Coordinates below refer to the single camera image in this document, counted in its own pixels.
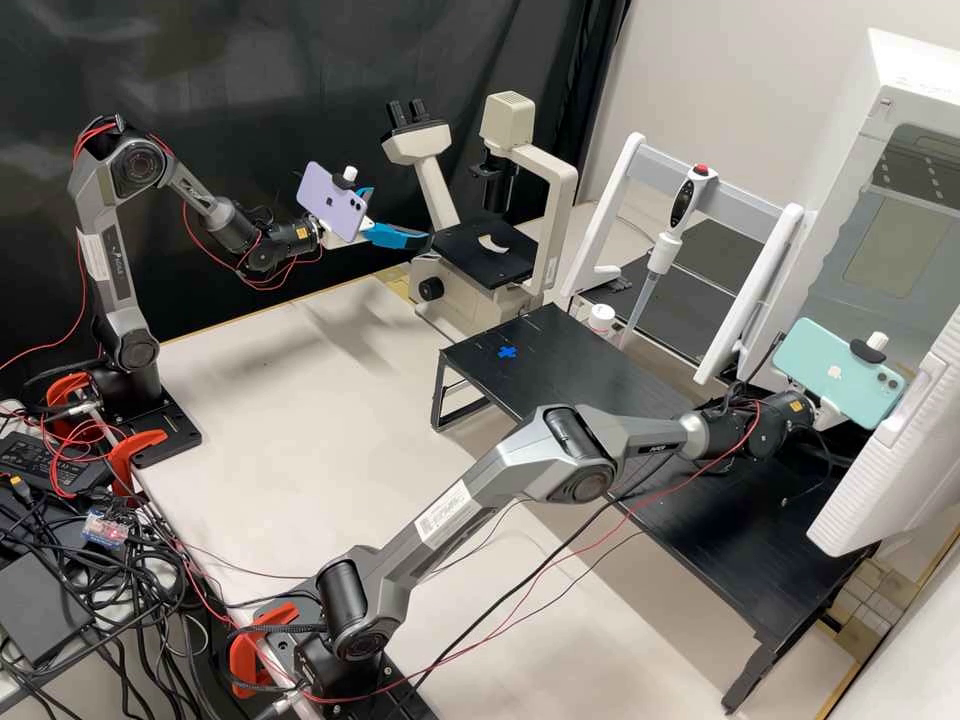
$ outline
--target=black platform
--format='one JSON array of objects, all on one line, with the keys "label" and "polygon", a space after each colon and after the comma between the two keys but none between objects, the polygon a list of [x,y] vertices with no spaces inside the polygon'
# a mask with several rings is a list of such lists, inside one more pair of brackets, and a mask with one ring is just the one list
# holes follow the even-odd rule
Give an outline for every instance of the black platform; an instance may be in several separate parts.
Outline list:
[{"label": "black platform", "polygon": [[[699,364],[759,254],[759,243],[713,220],[689,228],[674,267],[657,283],[640,316],[639,331]],[[646,276],[644,255],[623,266],[632,287],[615,292],[602,285],[583,296],[610,305],[626,324]]]},{"label": "black platform", "polygon": [[[443,399],[445,366],[517,420],[538,405],[556,402],[656,418],[675,417],[693,406],[555,305],[441,350],[437,419],[443,419],[437,402]],[[782,453],[762,464],[737,461],[727,475],[702,477],[648,507],[624,508],[755,630],[761,645],[724,696],[728,711],[816,621],[867,554],[835,559],[807,539],[829,490],[811,492],[786,507],[780,501],[819,482],[823,468],[797,457],[790,446]],[[632,461],[624,477],[638,469],[636,463],[648,461]],[[693,469],[673,459],[644,487],[668,486]]]},{"label": "black platform", "polygon": [[[505,253],[487,250],[478,242],[490,235]],[[537,243],[498,218],[474,220],[434,234],[432,248],[481,287],[496,290],[508,283],[523,282],[533,274]]]}]

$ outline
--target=white wall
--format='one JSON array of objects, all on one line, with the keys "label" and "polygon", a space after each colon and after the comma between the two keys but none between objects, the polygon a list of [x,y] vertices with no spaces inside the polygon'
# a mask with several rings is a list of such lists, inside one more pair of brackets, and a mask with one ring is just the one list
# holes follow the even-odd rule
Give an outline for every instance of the white wall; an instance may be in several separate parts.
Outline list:
[{"label": "white wall", "polygon": [[956,718],[960,551],[947,558],[830,720]]},{"label": "white wall", "polygon": [[604,90],[581,199],[626,136],[783,204],[867,27],[960,47],[956,0],[635,0]]}]

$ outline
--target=black table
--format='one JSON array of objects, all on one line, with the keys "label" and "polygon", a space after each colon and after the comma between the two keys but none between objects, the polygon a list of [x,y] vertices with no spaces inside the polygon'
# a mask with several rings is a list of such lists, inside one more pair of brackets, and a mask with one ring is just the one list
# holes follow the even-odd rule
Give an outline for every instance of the black table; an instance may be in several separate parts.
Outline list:
[{"label": "black table", "polygon": [[[444,416],[448,366],[484,397]],[[555,305],[440,351],[434,427],[491,402],[517,420],[556,402],[658,418],[693,406]],[[651,461],[631,461],[623,477],[629,481],[640,469],[637,463]],[[829,495],[826,487],[781,507],[784,497],[819,482],[823,469],[788,446],[773,461],[737,461],[729,474],[703,476],[649,507],[622,507],[754,629],[760,647],[723,697],[728,712],[816,621],[868,554],[831,558],[807,539],[806,529]],[[671,459],[644,489],[669,486],[691,470],[690,463]]]}]

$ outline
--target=black backdrop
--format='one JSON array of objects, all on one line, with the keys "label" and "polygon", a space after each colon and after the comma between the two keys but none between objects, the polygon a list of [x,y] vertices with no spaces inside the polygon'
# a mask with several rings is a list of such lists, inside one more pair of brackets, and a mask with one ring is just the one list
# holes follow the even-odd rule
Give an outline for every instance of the black backdrop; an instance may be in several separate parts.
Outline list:
[{"label": "black backdrop", "polygon": [[[446,119],[440,158],[461,215],[479,210],[483,100],[517,90],[537,103],[535,142],[582,165],[628,0],[18,0],[0,25],[0,362],[69,327],[79,305],[70,148],[100,113],[156,132],[215,193],[279,218],[308,160],[356,165],[376,186],[370,214],[428,226],[412,169],[379,138],[384,102],[423,97]],[[545,188],[518,180],[514,221],[542,211]],[[161,340],[407,259],[359,244],[257,293],[196,250],[168,191],[121,208],[140,304]],[[0,374],[29,375],[94,352],[88,316],[68,343]]]}]

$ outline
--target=robotic arm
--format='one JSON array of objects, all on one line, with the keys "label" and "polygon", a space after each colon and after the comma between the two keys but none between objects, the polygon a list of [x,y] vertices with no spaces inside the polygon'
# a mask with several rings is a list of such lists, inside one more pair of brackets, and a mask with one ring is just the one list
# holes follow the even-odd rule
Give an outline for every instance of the robotic arm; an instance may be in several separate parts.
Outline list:
[{"label": "robotic arm", "polygon": [[95,288],[93,331],[120,371],[124,402],[141,405],[161,393],[157,340],[137,304],[117,208],[148,188],[169,187],[196,210],[206,230],[243,269],[266,273],[286,258],[316,250],[323,231],[311,217],[259,229],[227,198],[214,196],[163,142],[119,115],[98,118],[80,134],[67,190],[77,208],[77,234]]},{"label": "robotic arm", "polygon": [[[759,407],[760,418],[751,403],[677,420],[620,417],[583,405],[538,408],[383,548],[358,545],[323,567],[315,587],[328,630],[325,650],[348,663],[373,658],[404,621],[413,588],[512,498],[587,503],[610,489],[628,458],[668,451],[716,458],[754,420],[756,430],[739,452],[764,459],[788,433],[813,423],[813,406],[799,392],[779,393]],[[308,674],[319,679],[329,660],[317,657],[316,649],[303,653]]]}]

